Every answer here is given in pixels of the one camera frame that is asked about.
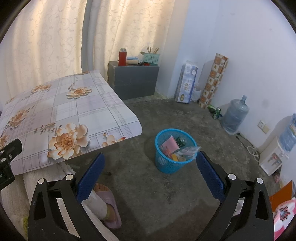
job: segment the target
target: water jug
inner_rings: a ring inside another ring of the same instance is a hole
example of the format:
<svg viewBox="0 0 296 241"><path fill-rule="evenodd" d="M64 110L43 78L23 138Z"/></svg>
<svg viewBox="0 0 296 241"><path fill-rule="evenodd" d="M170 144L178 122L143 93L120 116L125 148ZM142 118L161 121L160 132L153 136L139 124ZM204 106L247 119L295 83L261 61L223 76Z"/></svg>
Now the water jug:
<svg viewBox="0 0 296 241"><path fill-rule="evenodd" d="M230 135L234 135L237 132L239 125L243 122L250 110L245 104L246 99L247 97L244 95L241 100L232 100L230 102L230 106L220 121L221 126Z"/></svg>
<svg viewBox="0 0 296 241"><path fill-rule="evenodd" d="M283 150L290 152L296 144L296 114L294 113L288 126L279 137Z"/></svg>

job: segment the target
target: concrete floor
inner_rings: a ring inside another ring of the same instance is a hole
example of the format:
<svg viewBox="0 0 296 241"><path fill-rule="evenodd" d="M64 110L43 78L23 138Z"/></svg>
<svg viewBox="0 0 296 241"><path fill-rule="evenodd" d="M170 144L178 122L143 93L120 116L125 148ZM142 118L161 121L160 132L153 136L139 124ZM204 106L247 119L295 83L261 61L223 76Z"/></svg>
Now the concrete floor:
<svg viewBox="0 0 296 241"><path fill-rule="evenodd" d="M189 133L211 160L240 179L261 177L269 195L279 190L242 144L229 136L197 103L180 104L172 99L138 98L126 104L136 114L142 135L100 149L106 171L98 182L108 186L115 198L122 227L113 233L121 241L193 241L205 228L219 201L209 191L193 161L174 174L155 167L154 139L166 128ZM89 158L96 153L89 153ZM69 164L80 166L74 158Z"/></svg>

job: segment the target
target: blue gripper pad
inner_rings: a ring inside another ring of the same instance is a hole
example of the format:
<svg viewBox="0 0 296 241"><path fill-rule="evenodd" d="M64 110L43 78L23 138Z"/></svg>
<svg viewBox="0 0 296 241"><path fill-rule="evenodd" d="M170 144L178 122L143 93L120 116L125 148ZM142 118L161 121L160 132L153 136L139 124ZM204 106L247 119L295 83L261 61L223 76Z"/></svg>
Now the blue gripper pad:
<svg viewBox="0 0 296 241"><path fill-rule="evenodd" d="M196 164L213 197L222 203L225 200L224 183L202 152L197 154Z"/></svg>
<svg viewBox="0 0 296 241"><path fill-rule="evenodd" d="M91 166L84 173L83 177L77 185L76 199L78 203L81 203L83 200L88 199L104 167L105 157L102 153L100 153L93 161Z"/></svg>

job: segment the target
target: orange object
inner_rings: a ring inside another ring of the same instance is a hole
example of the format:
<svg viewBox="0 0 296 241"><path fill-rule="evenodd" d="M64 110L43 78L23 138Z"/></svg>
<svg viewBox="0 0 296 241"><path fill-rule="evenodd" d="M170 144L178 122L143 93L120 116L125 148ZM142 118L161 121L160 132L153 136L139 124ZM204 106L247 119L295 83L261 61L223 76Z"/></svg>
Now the orange object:
<svg viewBox="0 0 296 241"><path fill-rule="evenodd" d="M269 197L271 209L274 212L276 208L285 201L291 200L293 197L293 181L285 185L276 194Z"/></svg>

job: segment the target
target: white curtain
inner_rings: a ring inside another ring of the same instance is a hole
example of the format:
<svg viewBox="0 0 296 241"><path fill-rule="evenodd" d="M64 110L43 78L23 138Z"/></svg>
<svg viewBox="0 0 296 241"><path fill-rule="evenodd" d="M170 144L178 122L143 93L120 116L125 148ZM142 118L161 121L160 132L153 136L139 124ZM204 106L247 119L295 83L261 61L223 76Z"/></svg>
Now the white curtain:
<svg viewBox="0 0 296 241"><path fill-rule="evenodd" d="M147 52L148 45L152 49L159 47L161 53L173 5L174 0L101 0L94 40L94 69L106 78L108 62L118 59L121 48L127 49L128 56Z"/></svg>
<svg viewBox="0 0 296 241"><path fill-rule="evenodd" d="M7 89L2 104L28 88L81 72L86 2L32 0L23 8L0 44L0 80Z"/></svg>

